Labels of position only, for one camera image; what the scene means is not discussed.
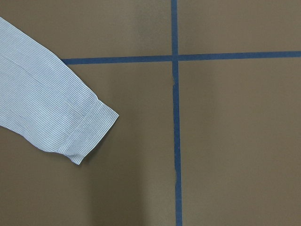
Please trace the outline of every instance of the blue line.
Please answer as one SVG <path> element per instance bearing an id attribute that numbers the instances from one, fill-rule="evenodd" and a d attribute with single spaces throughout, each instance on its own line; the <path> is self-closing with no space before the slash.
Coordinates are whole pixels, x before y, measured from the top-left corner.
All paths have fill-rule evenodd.
<path id="1" fill-rule="evenodd" d="M 66 65 L 113 64 L 172 61 L 172 56 L 124 56 L 62 59 Z"/>
<path id="2" fill-rule="evenodd" d="M 301 51 L 179 55 L 180 61 L 301 57 Z"/>
<path id="3" fill-rule="evenodd" d="M 175 183 L 175 223 L 182 226 L 182 176 L 180 139 L 180 100 L 179 100 L 179 49 L 178 49 L 178 6 L 171 0 L 172 53 L 173 53 L 173 101 L 174 101 L 174 168 Z"/>

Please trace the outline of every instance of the striped fabric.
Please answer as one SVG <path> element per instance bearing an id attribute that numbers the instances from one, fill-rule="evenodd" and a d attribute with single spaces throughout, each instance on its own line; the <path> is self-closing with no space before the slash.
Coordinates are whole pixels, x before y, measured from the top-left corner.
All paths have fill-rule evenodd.
<path id="1" fill-rule="evenodd" d="M 80 164 L 117 118 L 56 55 L 0 17 L 0 126 Z"/>

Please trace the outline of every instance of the brown surface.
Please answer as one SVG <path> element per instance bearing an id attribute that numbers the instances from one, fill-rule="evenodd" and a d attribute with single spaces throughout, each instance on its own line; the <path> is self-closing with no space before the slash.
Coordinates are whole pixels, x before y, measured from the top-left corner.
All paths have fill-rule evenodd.
<path id="1" fill-rule="evenodd" d="M 120 117 L 80 166 L 0 128 L 0 225 L 175 225 L 170 63 L 71 68 Z"/>
<path id="2" fill-rule="evenodd" d="M 60 58 L 171 54 L 169 1 L 3 0 L 0 16 Z"/>
<path id="3" fill-rule="evenodd" d="M 300 0 L 179 0 L 179 53 L 301 50 Z"/>
<path id="4" fill-rule="evenodd" d="M 184 226 L 301 224 L 300 65 L 180 63 Z"/>

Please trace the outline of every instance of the blue horizontal line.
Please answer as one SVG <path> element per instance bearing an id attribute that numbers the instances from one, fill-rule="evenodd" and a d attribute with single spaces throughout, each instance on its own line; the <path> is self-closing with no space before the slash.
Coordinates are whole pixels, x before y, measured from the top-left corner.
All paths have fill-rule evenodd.
<path id="1" fill-rule="evenodd" d="M 122 56 L 98 58 L 71 58 L 62 59 L 66 65 L 87 64 L 113 64 L 113 63 L 139 63 L 139 62 L 164 62 L 172 61 L 172 56 Z"/>
<path id="2" fill-rule="evenodd" d="M 231 59 L 257 59 L 257 58 L 286 58 L 301 57 L 301 51 L 285 52 L 247 52 L 247 53 L 210 53 L 192 55 L 165 55 L 165 56 L 124 56 L 124 57 L 98 57 L 98 58 L 71 58 L 62 59 L 66 65 L 87 64 L 113 64 L 113 63 L 140 63 L 140 62 L 167 62 L 192 60 L 231 60 Z"/>
<path id="3" fill-rule="evenodd" d="M 179 61 L 301 57 L 301 51 L 179 55 Z"/>

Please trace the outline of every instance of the sleeve cuff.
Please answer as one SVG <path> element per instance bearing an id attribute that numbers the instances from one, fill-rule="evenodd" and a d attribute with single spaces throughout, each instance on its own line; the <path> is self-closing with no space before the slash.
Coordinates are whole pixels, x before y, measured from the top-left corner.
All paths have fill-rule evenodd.
<path id="1" fill-rule="evenodd" d="M 68 137 L 58 152 L 79 165 L 109 131 L 118 116 L 115 111 L 100 100 L 97 100 L 90 112 Z"/>

